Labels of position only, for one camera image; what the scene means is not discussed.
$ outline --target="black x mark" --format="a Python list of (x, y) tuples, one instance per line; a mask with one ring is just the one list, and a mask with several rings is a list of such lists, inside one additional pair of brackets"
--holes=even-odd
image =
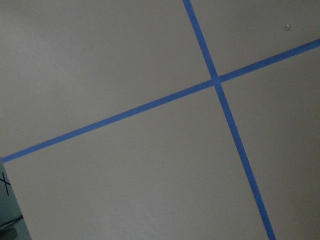
[(10, 185), (10, 186), (11, 186), (11, 184), (6, 181), (6, 178), (5, 178), (5, 174), (4, 174), (4, 173), (2, 173), (2, 177), (3, 177), (3, 179), (0, 178), (0, 181), (1, 181), (1, 182), (4, 182), (6, 194), (9, 196), (8, 186), (7, 186), (7, 185)]

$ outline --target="tape line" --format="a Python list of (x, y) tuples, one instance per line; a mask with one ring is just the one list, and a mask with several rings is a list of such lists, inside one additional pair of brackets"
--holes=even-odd
[(192, 7), (190, 0), (183, 0), (183, 3), (185, 6), (185, 9), (186, 9), (186, 12), (189, 16), (189, 19), (190, 19), (191, 25), (193, 27), (194, 33), (196, 35), (196, 38), (198, 40), (199, 46), (201, 48), (201, 51), (202, 51), (205, 63), (207, 65), (208, 71), (212, 77), (215, 91), (218, 95), (224, 116), (226, 118), (230, 132), (232, 134), (233, 141), (235, 143), (236, 149), (237, 149), (238, 154), (240, 156), (241, 163), (244, 168), (246, 177), (249, 181), (249, 185), (250, 185), (251, 191), (253, 193), (256, 205), (258, 207), (265, 231), (268, 235), (269, 240), (276, 240), (276, 236), (275, 236), (274, 230), (271, 226), (271, 222), (270, 222), (264, 201), (263, 201), (262, 196), (260, 194), (258, 184), (256, 182), (252, 168), (250, 166), (250, 162), (248, 160), (248, 156), (246, 154), (244, 145), (243, 145), (242, 140), (240, 138), (240, 134), (238, 132), (236, 122), (234, 120), (234, 117), (232, 116), (232, 112), (230, 110), (225, 92), (224, 92), (222, 85), (221, 85), (221, 82), (220, 82), (221, 80), (218, 77), (216, 68), (215, 68), (214, 63), (212, 61), (212, 58), (210, 56), (210, 52), (208, 50), (205, 38), (202, 34), (200, 25), (199, 25), (197, 17), (196, 17), (196, 14), (194, 12), (194, 9)]
[(49, 146), (61, 143), (61, 142), (65, 141), (65, 140), (68, 140), (68, 139), (74, 138), (76, 136), (85, 134), (87, 132), (96, 130), (98, 128), (101, 128), (101, 127), (104, 127), (106, 125), (112, 124), (114, 122), (120, 121), (122, 119), (126, 119), (128, 117), (133, 116), (133, 115), (145, 112), (147, 110), (153, 109), (153, 108), (161, 106), (163, 104), (166, 104), (166, 103), (172, 102), (174, 100), (180, 99), (182, 97), (188, 96), (190, 94), (199, 92), (199, 91), (201, 91), (203, 89), (211, 87), (212, 85), (213, 85), (213, 83), (212, 83), (211, 80), (202, 82), (200, 84), (194, 85), (194, 86), (189, 87), (187, 89), (175, 92), (175, 93), (170, 94), (168, 96), (159, 98), (157, 100), (151, 101), (151, 102), (146, 103), (144, 105), (135, 107), (135, 108), (130, 109), (128, 111), (125, 111), (125, 112), (119, 113), (117, 115), (108, 117), (108, 118), (103, 119), (101, 121), (97, 121), (97, 122), (92, 123), (90, 125), (81, 127), (81, 128), (79, 128), (77, 130), (68, 132), (66, 134), (57, 136), (57, 137), (52, 138), (50, 140), (44, 141), (42, 143), (36, 144), (34, 146), (31, 146), (31, 147), (28, 147), (28, 148), (23, 149), (21, 151), (18, 151), (16, 153), (13, 153), (11, 155), (5, 156), (5, 157), (2, 158), (2, 161), (4, 163), (9, 162), (9, 161), (11, 161), (13, 159), (20, 158), (20, 157), (25, 156), (27, 154), (31, 154), (31, 153), (36, 152), (38, 150), (41, 150), (41, 149), (47, 148)]
[(280, 62), (282, 60), (291, 58), (291, 57), (298, 55), (298, 54), (302, 54), (306, 51), (315, 49), (317, 47), (320, 47), (320, 38), (316, 39), (314, 41), (308, 42), (304, 45), (290, 49), (288, 51), (282, 52), (280, 54), (268, 57), (264, 60), (258, 61), (256, 63), (250, 64), (248, 66), (242, 67), (240, 69), (231, 71), (225, 75), (220, 76), (220, 81), (225, 82), (225, 81), (237, 78), (241, 75), (244, 75), (244, 74), (253, 72), (255, 70), (264, 68), (264, 67), (269, 66), (271, 64), (274, 64), (274, 63)]

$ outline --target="white surface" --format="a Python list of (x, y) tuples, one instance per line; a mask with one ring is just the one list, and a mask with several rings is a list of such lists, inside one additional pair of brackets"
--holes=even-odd
[[(318, 0), (192, 1), (219, 75), (320, 37)], [(291, 26), (285, 31), (285, 25)]]
[[(220, 75), (320, 38), (319, 1), (192, 3)], [(2, 1), (0, 20), (2, 157), (210, 78), (180, 1)], [(278, 239), (320, 235), (319, 53), (223, 83)], [(213, 88), (5, 167), (33, 240), (267, 239)]]
[(278, 239), (320, 236), (319, 76), (317, 48), (223, 84)]
[(232, 145), (211, 88), (6, 168), (34, 239), (267, 239)]

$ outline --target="black cable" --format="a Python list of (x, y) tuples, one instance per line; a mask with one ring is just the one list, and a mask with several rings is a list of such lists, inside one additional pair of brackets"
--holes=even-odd
[(0, 225), (0, 228), (3, 227), (3, 226), (5, 226), (5, 225), (10, 224), (9, 226), (6, 226), (4, 229), (2, 229), (2, 230), (5, 230), (5, 229), (9, 228), (10, 226), (16, 224), (17, 222), (19, 222), (19, 221), (20, 221), (21, 219), (23, 219), (23, 218), (24, 218), (24, 216), (21, 215), (21, 216), (17, 217), (16, 219), (7, 221), (7, 222), (5, 222), (5, 223), (2, 223), (2, 224)]

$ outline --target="blue tape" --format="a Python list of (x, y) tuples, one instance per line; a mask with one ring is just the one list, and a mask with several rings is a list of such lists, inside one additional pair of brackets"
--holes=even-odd
[(280, 61), (285, 60), (287, 58), (291, 58), (291, 57), (293, 57), (295, 55), (304, 53), (306, 51), (315, 49), (317, 47), (320, 47), (320, 38), (317, 39), (317, 40), (308, 42), (308, 43), (306, 43), (304, 45), (295, 47), (295, 48), (293, 48), (291, 50), (282, 52), (282, 53), (277, 54), (275, 56), (268, 57), (268, 58), (266, 58), (264, 60), (258, 61), (256, 63), (253, 63), (253, 64), (250, 64), (248, 66), (242, 67), (240, 69), (234, 70), (234, 71), (229, 72), (229, 73), (227, 73), (225, 75), (222, 75), (222, 76), (220, 76), (220, 81), (221, 82), (225, 82), (225, 81), (228, 81), (230, 79), (237, 78), (237, 77), (239, 77), (241, 75), (244, 75), (244, 74), (253, 72), (255, 70), (264, 68), (264, 67), (269, 66), (271, 64), (280, 62)]
[[(270, 64), (274, 64), (274, 63), (277, 63), (279, 61), (282, 61), (284, 59), (287, 59), (287, 58), (290, 58), (290, 57), (293, 57), (295, 55), (298, 55), (298, 54), (301, 54), (303, 52), (306, 52), (306, 51), (309, 51), (309, 50), (312, 50), (314, 48), (317, 48), (317, 47), (320, 47), (320, 39), (317, 39), (315, 41), (312, 41), (312, 42), (309, 42), (307, 44), (304, 44), (304, 45), (301, 45), (301, 46), (298, 46), (296, 48), (293, 48), (291, 50), (288, 50), (288, 51), (285, 51), (283, 53), (280, 53), (278, 55), (275, 55), (275, 56), (272, 56), (272, 57), (269, 57), (265, 60), (262, 60), (262, 61), (259, 61), (259, 62), (256, 62), (256, 63), (253, 63), (251, 65), (248, 65), (248, 66), (245, 66), (243, 68), (240, 68), (238, 70), (235, 70), (235, 71), (232, 71), (232, 72), (229, 72), (227, 74), (224, 74), (222, 76), (219, 77), (220, 81), (221, 82), (225, 82), (225, 81), (228, 81), (228, 80), (231, 80), (233, 78), (237, 78), (241, 75), (244, 75), (244, 74), (247, 74), (249, 72), (252, 72), (252, 71), (255, 71), (257, 69), (260, 69), (260, 68), (263, 68), (263, 67), (266, 67)], [(178, 91), (176, 93), (173, 93), (172, 95), (169, 95), (169, 96), (166, 96), (166, 97), (163, 97), (163, 98), (160, 98), (158, 100), (155, 100), (153, 102), (149, 102), (145, 105), (142, 105), (142, 106), (139, 106), (139, 107), (136, 107), (134, 109), (131, 109), (131, 110), (128, 110), (126, 112), (123, 112), (123, 113), (120, 113), (118, 115), (115, 115), (115, 116), (112, 116), (112, 117), (109, 117), (109, 118), (106, 118), (104, 120), (101, 120), (99, 122), (96, 122), (96, 123), (93, 123), (91, 125), (88, 125), (88, 126), (84, 126), (78, 130), (75, 130), (75, 131), (72, 131), (72, 132), (69, 132), (69, 133), (66, 133), (66, 134), (63, 134), (61, 136), (57, 136), (53, 139), (50, 139), (48, 141), (45, 141), (45, 142), (42, 142), (42, 143), (39, 143), (37, 145), (34, 145), (34, 146), (31, 146), (31, 147), (28, 147), (26, 149), (23, 149), (21, 151), (18, 151), (18, 152), (15, 152), (13, 154), (10, 154), (8, 156), (5, 156), (2, 158), (2, 161), (4, 163), (6, 162), (9, 162), (11, 160), (14, 160), (14, 159), (17, 159), (17, 158), (20, 158), (22, 156), (25, 156), (25, 155), (28, 155), (28, 154), (31, 154), (35, 151), (38, 151), (38, 150), (41, 150), (41, 149), (44, 149), (46, 147), (49, 147), (49, 146), (52, 146), (54, 144), (57, 144), (57, 143), (60, 143), (62, 141), (65, 141), (67, 139), (71, 139), (71, 138), (74, 138), (78, 135), (81, 135), (81, 134), (84, 134), (84, 133), (87, 133), (89, 131), (92, 131), (92, 130), (95, 130), (97, 128), (100, 128), (100, 127), (103, 127), (103, 126), (106, 126), (108, 124), (111, 124), (111, 123), (114, 123), (116, 121), (119, 121), (119, 120), (122, 120), (124, 118), (128, 118), (130, 116), (132, 116), (133, 114), (130, 114), (132, 111), (135, 112), (135, 114), (138, 114), (138, 113), (141, 113), (141, 112), (144, 112), (148, 109), (151, 109), (151, 108), (154, 108), (154, 107), (150, 107), (148, 109), (144, 109), (143, 106), (153, 106), (155, 104), (155, 102), (157, 102), (158, 104), (161, 103), (161, 101), (163, 101), (163, 103), (159, 104), (158, 106), (162, 105), (162, 104), (165, 104), (165, 103), (168, 103), (168, 102), (171, 102), (173, 100), (176, 100), (176, 99), (179, 99), (179, 98), (182, 98), (184, 96), (187, 96), (187, 95), (190, 95), (190, 94), (193, 94), (193, 93), (196, 93), (198, 91), (201, 91), (203, 89), (206, 89), (206, 88), (209, 88), (209, 87), (212, 87), (214, 85), (214, 82), (213, 80), (208, 80), (208, 81), (205, 81), (205, 82), (202, 82), (200, 84), (197, 84), (195, 86), (192, 86), (190, 88), (187, 88), (187, 89), (184, 89), (184, 90), (181, 90), (181, 91)]]
[(225, 92), (222, 88), (220, 79), (218, 77), (216, 68), (214, 66), (214, 63), (213, 63), (212, 58), (210, 56), (210, 53), (208, 51), (206, 40), (202, 34), (200, 25), (199, 25), (197, 17), (196, 17), (196, 14), (194, 12), (194, 9), (192, 7), (190, 0), (183, 0), (183, 3), (185, 6), (185, 9), (186, 9), (186, 12), (189, 16), (189, 19), (190, 19), (191, 25), (193, 27), (194, 33), (196, 35), (196, 38), (198, 40), (199, 46), (201, 48), (201, 51), (202, 51), (205, 63), (207, 65), (208, 71), (212, 77), (215, 91), (218, 95), (224, 116), (226, 118), (230, 132), (232, 134), (233, 141), (235, 143), (236, 149), (237, 149), (238, 154), (240, 156), (241, 163), (244, 168), (246, 177), (249, 181), (249, 185), (251, 187), (251, 191), (253, 193), (256, 205), (258, 207), (265, 231), (268, 235), (269, 240), (276, 240), (276, 236), (275, 236), (274, 230), (271, 226), (271, 222), (269, 220), (269, 216), (268, 216), (264, 201), (263, 201), (262, 196), (260, 194), (258, 184), (256, 182), (252, 168), (250, 166), (250, 162), (248, 160), (244, 145), (241, 141), (240, 134), (239, 134), (237, 126), (236, 126), (236, 122), (234, 120), (234, 117), (232, 116), (232, 113), (231, 113)]
[(81, 128), (79, 128), (77, 130), (68, 132), (66, 134), (57, 136), (57, 137), (52, 138), (50, 140), (44, 141), (44, 142), (39, 143), (37, 145), (31, 146), (31, 147), (28, 147), (28, 148), (23, 149), (21, 151), (18, 151), (16, 153), (13, 153), (11, 155), (5, 156), (5, 157), (2, 158), (2, 161), (4, 163), (9, 162), (9, 161), (11, 161), (13, 159), (20, 158), (22, 156), (25, 156), (27, 154), (31, 154), (33, 152), (36, 152), (38, 150), (47, 148), (47, 147), (55, 145), (57, 143), (61, 143), (61, 142), (65, 141), (65, 140), (68, 140), (68, 139), (74, 138), (76, 136), (85, 134), (87, 132), (90, 132), (90, 131), (93, 131), (95, 129), (104, 127), (106, 125), (112, 124), (112, 123), (120, 121), (122, 119), (126, 119), (128, 117), (133, 116), (133, 115), (145, 112), (147, 110), (150, 110), (150, 109), (153, 109), (155, 107), (161, 106), (163, 104), (166, 104), (166, 103), (172, 102), (174, 100), (183, 98), (183, 97), (185, 97), (187, 95), (199, 92), (199, 91), (201, 91), (203, 89), (206, 89), (206, 88), (209, 88), (209, 87), (212, 87), (212, 86), (213, 86), (212, 80), (208, 80), (208, 81), (202, 82), (200, 84), (194, 85), (194, 86), (186, 88), (184, 90), (175, 92), (175, 93), (173, 93), (171, 95), (159, 98), (157, 100), (151, 101), (151, 102), (146, 103), (144, 105), (135, 107), (135, 108), (130, 109), (128, 111), (125, 111), (125, 112), (119, 113), (117, 115), (108, 117), (108, 118), (106, 118), (104, 120), (101, 120), (101, 121), (97, 121), (97, 122), (92, 123), (90, 125), (81, 127)]

